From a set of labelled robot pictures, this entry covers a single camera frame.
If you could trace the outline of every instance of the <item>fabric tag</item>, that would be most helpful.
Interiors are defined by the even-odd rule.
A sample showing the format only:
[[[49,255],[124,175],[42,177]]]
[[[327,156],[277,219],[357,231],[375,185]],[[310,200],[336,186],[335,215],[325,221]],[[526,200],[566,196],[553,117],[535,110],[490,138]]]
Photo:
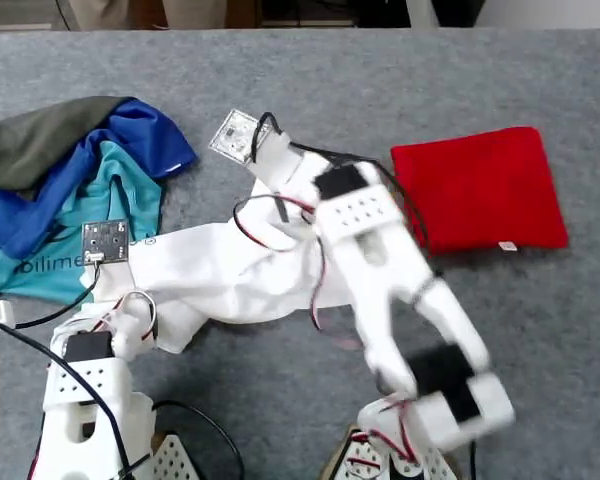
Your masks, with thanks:
[[[513,242],[498,242],[498,246],[505,252],[517,252],[518,247]]]

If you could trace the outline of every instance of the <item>red towel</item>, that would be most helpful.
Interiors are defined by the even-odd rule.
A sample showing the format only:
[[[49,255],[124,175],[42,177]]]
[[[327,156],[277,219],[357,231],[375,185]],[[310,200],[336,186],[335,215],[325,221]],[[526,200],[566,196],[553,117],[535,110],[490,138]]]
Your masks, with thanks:
[[[407,214],[429,253],[516,246],[564,248],[567,231],[539,132],[513,127],[393,147],[400,184],[426,225]]]

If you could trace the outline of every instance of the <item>gray felt surface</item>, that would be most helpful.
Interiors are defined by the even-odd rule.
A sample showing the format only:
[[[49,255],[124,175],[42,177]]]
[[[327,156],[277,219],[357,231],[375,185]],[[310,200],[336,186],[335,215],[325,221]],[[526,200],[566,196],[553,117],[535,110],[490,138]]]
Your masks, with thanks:
[[[202,156],[169,184],[164,231],[226,220],[248,192],[249,175],[205,149],[232,107],[270,109],[306,143],[385,158],[396,144],[538,127],[571,248],[448,262],[518,413],[515,426],[480,442],[478,470],[482,479],[600,479],[600,31],[0,36],[0,118],[98,94],[162,109]],[[23,316],[54,308],[16,303]],[[431,327],[396,313],[405,350],[433,341]],[[343,310],[323,315],[351,321]],[[33,335],[46,342],[49,333]],[[26,475],[45,365],[0,335],[0,479]],[[141,391],[194,403],[225,425],[251,479],[316,478],[377,397],[361,354],[333,347],[301,312],[209,325],[183,355],[155,352],[132,368]],[[206,426],[180,416],[161,425],[188,432],[210,480],[235,478]]]

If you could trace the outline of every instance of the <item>white fabric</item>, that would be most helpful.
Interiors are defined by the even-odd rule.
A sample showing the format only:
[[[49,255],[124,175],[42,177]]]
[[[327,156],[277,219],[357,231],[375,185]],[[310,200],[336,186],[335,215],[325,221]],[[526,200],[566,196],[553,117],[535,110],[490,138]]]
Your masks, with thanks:
[[[253,194],[267,191],[256,182]],[[95,302],[129,290],[149,292],[158,304],[158,347],[178,353],[208,318],[227,323],[257,323],[307,309],[320,276],[318,243],[297,243],[266,218],[273,202],[251,202],[240,213],[251,234],[275,253],[243,235],[233,220],[158,235],[132,245],[128,264],[104,265],[93,291]],[[93,269],[82,282],[92,281]],[[318,307],[350,303],[340,274],[327,263]]]

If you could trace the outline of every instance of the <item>turquoise fabric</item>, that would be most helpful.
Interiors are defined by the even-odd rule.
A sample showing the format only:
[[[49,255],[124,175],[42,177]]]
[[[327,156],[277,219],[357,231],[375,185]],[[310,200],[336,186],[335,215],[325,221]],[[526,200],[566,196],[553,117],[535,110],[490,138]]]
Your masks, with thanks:
[[[82,224],[126,218],[133,240],[158,233],[162,188],[122,147],[100,143],[100,168],[74,190],[55,218],[53,232],[25,261],[0,251],[0,293],[71,303],[83,290]]]

